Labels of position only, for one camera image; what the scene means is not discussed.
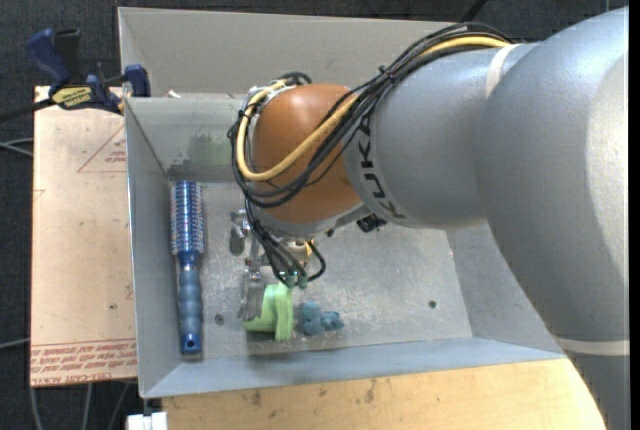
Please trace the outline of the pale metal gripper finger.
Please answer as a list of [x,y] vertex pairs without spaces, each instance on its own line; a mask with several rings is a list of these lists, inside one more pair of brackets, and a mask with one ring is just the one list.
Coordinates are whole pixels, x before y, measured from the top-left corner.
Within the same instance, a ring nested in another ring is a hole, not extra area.
[[231,228],[229,249],[232,255],[243,255],[246,238],[249,233],[249,223],[245,210],[237,210],[231,213]]
[[266,284],[259,269],[244,271],[238,313],[242,322],[248,322],[261,316],[265,289]]

